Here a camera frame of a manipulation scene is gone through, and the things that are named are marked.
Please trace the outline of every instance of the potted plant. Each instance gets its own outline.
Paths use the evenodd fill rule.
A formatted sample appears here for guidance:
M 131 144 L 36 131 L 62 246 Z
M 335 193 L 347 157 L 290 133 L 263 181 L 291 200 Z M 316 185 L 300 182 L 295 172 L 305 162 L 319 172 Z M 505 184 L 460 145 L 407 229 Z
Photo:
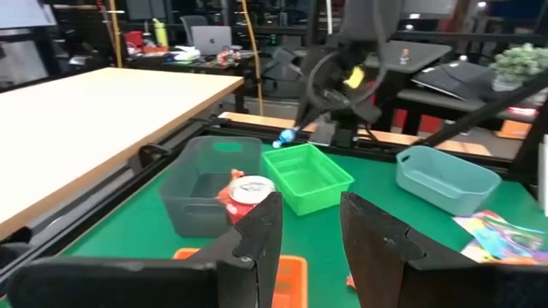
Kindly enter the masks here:
M 490 67 L 497 73 L 493 91 L 512 91 L 548 68 L 548 49 L 535 48 L 531 44 L 511 48 L 496 55 Z

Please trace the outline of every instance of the colorful paper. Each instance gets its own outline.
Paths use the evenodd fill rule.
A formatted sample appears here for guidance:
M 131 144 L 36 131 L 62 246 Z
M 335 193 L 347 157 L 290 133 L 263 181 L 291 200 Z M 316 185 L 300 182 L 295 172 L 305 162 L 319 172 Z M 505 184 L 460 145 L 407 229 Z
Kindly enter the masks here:
M 474 237 L 461 253 L 476 262 L 548 264 L 548 252 L 539 250 L 542 231 L 515 226 L 489 210 L 453 219 Z

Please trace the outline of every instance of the green plant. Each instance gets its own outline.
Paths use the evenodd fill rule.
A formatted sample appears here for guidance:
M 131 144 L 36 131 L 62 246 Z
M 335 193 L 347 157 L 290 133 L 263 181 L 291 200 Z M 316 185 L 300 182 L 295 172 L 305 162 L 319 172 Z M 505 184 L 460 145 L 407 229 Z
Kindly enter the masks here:
M 548 49 L 531 44 L 505 50 L 491 64 L 501 81 L 522 83 L 548 68 Z

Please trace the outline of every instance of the cable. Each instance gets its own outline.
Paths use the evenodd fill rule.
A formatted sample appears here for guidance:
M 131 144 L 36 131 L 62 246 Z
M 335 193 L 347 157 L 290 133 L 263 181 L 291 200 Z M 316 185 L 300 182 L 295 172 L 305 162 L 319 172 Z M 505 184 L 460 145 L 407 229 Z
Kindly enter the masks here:
M 116 53 L 116 66 L 122 67 L 122 49 L 120 48 L 120 28 L 118 27 L 118 15 L 116 14 L 116 5 L 114 0 L 109 0 L 110 18 L 112 19 L 112 28 L 114 33 L 114 45 Z
M 257 80 L 257 100 L 259 101 L 259 115 L 264 114 L 263 106 L 263 81 L 260 78 L 260 60 L 259 52 L 257 51 L 257 43 L 255 42 L 255 34 L 253 33 L 253 26 L 251 25 L 251 19 L 249 18 L 249 12 L 247 11 L 247 0 L 241 0 L 241 7 L 243 9 L 244 17 L 246 18 L 247 30 L 249 31 L 249 38 L 251 39 L 251 48 L 253 50 L 253 59 L 255 62 L 255 79 Z

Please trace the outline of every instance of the black cable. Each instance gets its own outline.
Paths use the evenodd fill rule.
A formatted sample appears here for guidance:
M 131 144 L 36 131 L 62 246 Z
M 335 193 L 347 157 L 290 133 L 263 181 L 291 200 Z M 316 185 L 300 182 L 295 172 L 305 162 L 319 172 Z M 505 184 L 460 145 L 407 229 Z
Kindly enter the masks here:
M 156 12 L 154 12 L 154 5 L 152 5 L 152 0 L 148 0 L 148 10 L 151 14 L 151 19 L 156 18 Z
M 369 127 L 367 125 L 365 126 L 365 129 L 366 129 L 366 132 L 368 133 L 368 135 L 358 134 L 358 137 L 368 137 L 371 141 L 378 142 L 377 136 L 375 136 L 375 134 L 371 131 L 371 129 L 369 129 Z

